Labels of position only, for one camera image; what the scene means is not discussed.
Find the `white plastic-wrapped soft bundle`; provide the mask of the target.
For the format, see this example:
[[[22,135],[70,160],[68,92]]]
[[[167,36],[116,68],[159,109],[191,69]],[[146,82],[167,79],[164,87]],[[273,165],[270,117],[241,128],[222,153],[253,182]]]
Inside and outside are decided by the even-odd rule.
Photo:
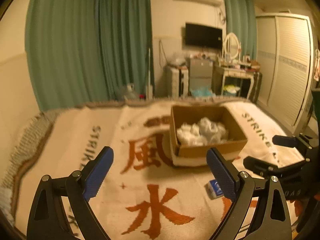
[[[198,126],[200,134],[207,139],[208,144],[223,144],[228,140],[229,131],[221,122],[213,122],[204,117],[198,122]]]

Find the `white mesh garment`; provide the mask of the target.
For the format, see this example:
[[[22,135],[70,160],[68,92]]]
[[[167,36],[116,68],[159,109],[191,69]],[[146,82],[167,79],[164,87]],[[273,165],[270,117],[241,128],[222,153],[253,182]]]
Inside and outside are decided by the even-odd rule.
[[[183,123],[176,130],[177,139],[181,145],[187,146],[204,146],[207,144],[207,139],[200,134],[200,128],[197,124],[189,125]]]

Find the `blue white tissue pack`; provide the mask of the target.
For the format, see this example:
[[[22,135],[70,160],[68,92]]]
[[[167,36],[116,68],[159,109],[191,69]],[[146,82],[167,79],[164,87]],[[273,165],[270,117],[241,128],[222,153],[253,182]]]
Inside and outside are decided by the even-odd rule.
[[[223,197],[223,191],[221,190],[219,184],[217,183],[216,179],[210,180],[205,186],[204,186],[208,197],[213,200],[217,198]]]

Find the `brown cardboard box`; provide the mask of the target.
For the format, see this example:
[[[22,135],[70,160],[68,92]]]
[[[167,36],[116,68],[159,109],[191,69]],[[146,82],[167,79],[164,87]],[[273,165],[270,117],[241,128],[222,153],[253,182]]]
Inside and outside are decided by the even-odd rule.
[[[211,148],[217,148],[226,160],[234,160],[247,142],[244,130],[225,106],[171,107],[170,147],[175,166],[204,166]]]

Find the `striped grey bedding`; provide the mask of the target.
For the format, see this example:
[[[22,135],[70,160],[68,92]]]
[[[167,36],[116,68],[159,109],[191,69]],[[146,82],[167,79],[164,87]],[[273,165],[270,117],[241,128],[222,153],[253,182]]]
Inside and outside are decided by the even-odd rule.
[[[1,180],[1,208],[8,212],[17,203],[22,176],[38,161],[61,109],[40,112],[17,132],[9,155],[9,164]]]

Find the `bin with yellow-white contents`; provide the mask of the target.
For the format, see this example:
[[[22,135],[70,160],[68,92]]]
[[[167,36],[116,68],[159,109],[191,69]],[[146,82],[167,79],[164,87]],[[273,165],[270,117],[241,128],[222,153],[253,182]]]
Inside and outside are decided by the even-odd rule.
[[[235,85],[226,85],[223,87],[223,95],[237,97],[240,87]]]

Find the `white dressing table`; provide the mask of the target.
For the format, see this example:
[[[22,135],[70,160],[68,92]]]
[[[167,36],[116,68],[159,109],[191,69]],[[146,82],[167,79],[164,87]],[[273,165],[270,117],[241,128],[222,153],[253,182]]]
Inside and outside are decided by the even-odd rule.
[[[263,75],[253,69],[236,69],[219,66],[213,67],[212,90],[216,95],[223,95],[223,87],[235,85],[240,87],[237,97],[246,98],[252,103],[258,100]]]

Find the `blue plastic bag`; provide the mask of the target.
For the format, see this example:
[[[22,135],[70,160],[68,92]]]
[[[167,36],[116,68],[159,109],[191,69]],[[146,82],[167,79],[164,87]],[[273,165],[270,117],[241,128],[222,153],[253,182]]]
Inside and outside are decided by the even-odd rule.
[[[194,98],[207,98],[207,97],[215,96],[215,93],[213,93],[212,90],[209,89],[208,87],[200,87],[198,89],[191,89],[190,93]]]

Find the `white sliding wardrobe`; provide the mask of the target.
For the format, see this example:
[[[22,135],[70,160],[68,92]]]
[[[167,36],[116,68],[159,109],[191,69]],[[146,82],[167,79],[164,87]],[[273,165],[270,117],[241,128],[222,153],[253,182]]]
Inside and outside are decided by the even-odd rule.
[[[262,74],[257,104],[291,133],[310,109],[314,42],[308,16],[258,15],[257,61]]]

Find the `cream printed blanket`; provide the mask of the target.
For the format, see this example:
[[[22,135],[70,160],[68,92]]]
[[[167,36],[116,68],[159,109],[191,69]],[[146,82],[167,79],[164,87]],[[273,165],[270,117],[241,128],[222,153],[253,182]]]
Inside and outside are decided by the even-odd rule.
[[[251,102],[220,103],[158,100],[131,105],[47,111],[31,127],[43,135],[16,174],[14,225],[26,233],[29,212],[41,178],[66,177],[113,149],[113,164],[97,195],[89,201],[112,239],[208,239],[231,201],[211,198],[213,175],[206,163],[208,146],[181,145],[176,129],[203,117],[221,122],[228,140],[218,147],[243,170],[247,156],[279,167],[303,160],[294,148],[272,144],[281,127]]]

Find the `white oval vanity mirror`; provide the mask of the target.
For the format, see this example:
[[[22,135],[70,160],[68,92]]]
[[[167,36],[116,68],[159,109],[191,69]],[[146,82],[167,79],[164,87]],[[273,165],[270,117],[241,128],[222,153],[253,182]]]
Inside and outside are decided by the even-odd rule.
[[[222,53],[225,60],[240,60],[241,42],[235,33],[231,32],[225,36],[222,43]]]

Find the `small grey refrigerator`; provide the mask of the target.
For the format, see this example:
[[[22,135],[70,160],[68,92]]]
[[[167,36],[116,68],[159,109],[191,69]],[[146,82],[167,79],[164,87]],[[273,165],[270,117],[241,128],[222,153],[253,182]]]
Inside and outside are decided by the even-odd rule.
[[[212,87],[213,63],[205,59],[189,59],[189,90]]]

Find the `white black storage cabinet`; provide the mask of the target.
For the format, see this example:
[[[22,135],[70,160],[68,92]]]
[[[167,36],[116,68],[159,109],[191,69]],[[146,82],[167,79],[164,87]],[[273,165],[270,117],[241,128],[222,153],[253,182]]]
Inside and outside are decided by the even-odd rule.
[[[168,96],[185,98],[188,96],[189,72],[186,66],[182,68],[167,67],[167,93]]]

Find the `clear water jug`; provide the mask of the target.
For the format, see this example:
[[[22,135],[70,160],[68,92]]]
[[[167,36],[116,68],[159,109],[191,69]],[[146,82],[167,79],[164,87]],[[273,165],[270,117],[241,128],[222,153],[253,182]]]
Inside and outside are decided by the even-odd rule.
[[[125,86],[119,88],[117,92],[118,101],[126,100],[138,100],[139,94],[135,91],[135,85],[133,83],[128,83]]]

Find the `black wall television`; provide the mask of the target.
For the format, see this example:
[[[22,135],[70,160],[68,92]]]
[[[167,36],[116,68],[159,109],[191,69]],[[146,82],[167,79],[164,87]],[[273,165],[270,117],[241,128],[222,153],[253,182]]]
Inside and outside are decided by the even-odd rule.
[[[185,45],[222,49],[222,29],[206,25],[186,23]]]

